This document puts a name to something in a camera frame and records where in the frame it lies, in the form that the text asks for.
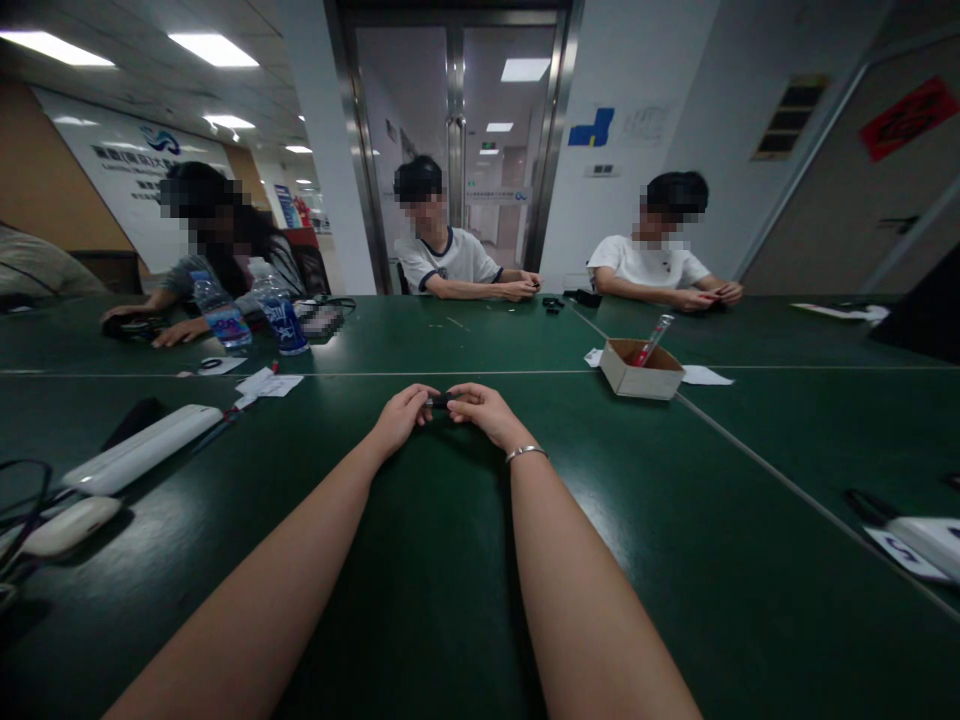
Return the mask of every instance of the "small box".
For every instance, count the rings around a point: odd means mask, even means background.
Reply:
[[[633,367],[646,340],[610,338],[600,356],[600,369],[617,395],[669,400],[677,394],[686,372],[677,359],[660,345],[642,368]]]

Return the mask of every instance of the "black hair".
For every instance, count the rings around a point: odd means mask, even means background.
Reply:
[[[218,207],[231,207],[232,242],[248,243],[251,256],[268,262],[280,250],[275,239],[280,231],[245,202],[240,183],[228,180],[206,163],[186,162],[170,168],[167,179],[160,181],[160,204],[170,217],[188,219],[216,217]],[[250,289],[247,278],[231,249],[202,231],[196,238],[197,252],[213,266],[221,287],[234,298],[246,294]]]
[[[429,155],[417,155],[397,168],[393,194],[399,202],[424,202],[443,193],[443,171]]]
[[[669,172],[647,185],[646,205],[652,211],[683,222],[707,209],[710,188],[698,172]]]

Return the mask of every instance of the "plastic bottle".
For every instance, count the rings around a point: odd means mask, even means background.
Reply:
[[[281,355],[299,355],[310,349],[303,326],[290,302],[290,292],[277,280],[273,265],[263,258],[250,258],[253,286],[250,292],[260,303],[273,334],[277,336]]]
[[[240,308],[210,273],[190,273],[193,278],[193,301],[210,324],[210,329],[228,350],[245,347],[253,342],[253,335]]]

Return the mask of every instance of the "woman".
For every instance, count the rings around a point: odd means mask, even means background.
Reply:
[[[627,577],[530,431],[496,390],[465,383],[449,392],[458,396],[447,405],[451,419],[476,425],[507,453],[520,590],[550,717],[701,720]],[[374,477],[431,420],[425,403],[439,394],[411,385],[395,395],[105,720],[270,717],[334,591]],[[389,594],[381,600],[389,604]]]
[[[297,270],[290,245],[273,225],[234,190],[234,183],[209,165],[188,162],[175,165],[160,183],[160,203],[169,217],[186,218],[191,245],[196,255],[187,255],[173,266],[160,286],[143,305],[121,305],[107,311],[101,322],[114,315],[153,313],[193,297],[190,273],[206,271],[236,300],[245,315],[258,310],[250,295],[251,278],[247,262],[262,257],[277,271],[277,279],[291,295],[303,295],[303,279]],[[198,317],[167,328],[154,347],[171,347],[190,342],[210,330],[207,320]]]

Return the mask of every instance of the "silver bracelet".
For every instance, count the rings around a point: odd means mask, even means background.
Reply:
[[[504,465],[509,465],[510,461],[513,460],[517,455],[523,455],[525,452],[542,453],[545,458],[548,460],[550,459],[550,456],[547,455],[547,451],[543,448],[537,447],[536,445],[524,445],[522,448],[517,448],[512,453],[507,455],[507,459],[503,461]]]

